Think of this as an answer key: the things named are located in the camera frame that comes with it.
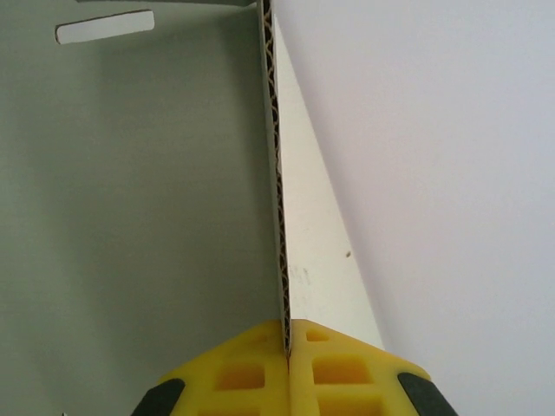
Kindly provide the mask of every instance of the cardboard flap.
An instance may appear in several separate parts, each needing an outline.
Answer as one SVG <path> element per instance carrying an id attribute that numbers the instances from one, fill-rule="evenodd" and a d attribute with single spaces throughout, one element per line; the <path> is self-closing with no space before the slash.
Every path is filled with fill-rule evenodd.
<path id="1" fill-rule="evenodd" d="M 78 3 L 91 3 L 98 1 L 121 2 L 122 0 L 76 0 Z M 196 4 L 222 4 L 229 6 L 248 6 L 256 0 L 151 0 L 151 3 L 196 3 Z"/>
<path id="2" fill-rule="evenodd" d="M 257 10 L 0 9 L 0 413 L 129 414 L 280 316 Z M 153 30 L 56 43 L 59 24 L 137 9 Z"/>

